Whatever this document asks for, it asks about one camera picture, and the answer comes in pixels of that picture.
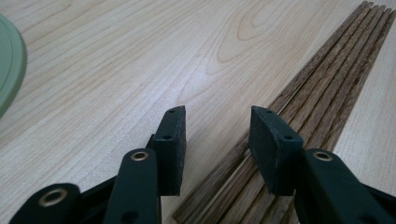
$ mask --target green plate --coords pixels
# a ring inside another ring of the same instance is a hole
[[[20,33],[0,15],[0,118],[17,95],[26,61],[26,47]]]

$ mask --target light wood tabletop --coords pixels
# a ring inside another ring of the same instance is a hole
[[[356,1],[2,0],[27,71],[0,119],[0,222],[53,183],[81,191],[115,175],[163,113],[187,110],[180,197],[163,222],[269,105]],[[375,1],[396,9],[395,1]],[[396,25],[337,143],[358,179],[396,195]]]

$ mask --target wooden table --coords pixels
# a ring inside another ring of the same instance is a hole
[[[3,0],[25,40],[21,90],[0,119],[0,220],[37,190],[82,191],[115,175],[168,108],[187,109],[180,197],[269,105],[361,1]],[[395,1],[375,1],[396,8]],[[396,27],[335,152],[361,182],[396,195]]]

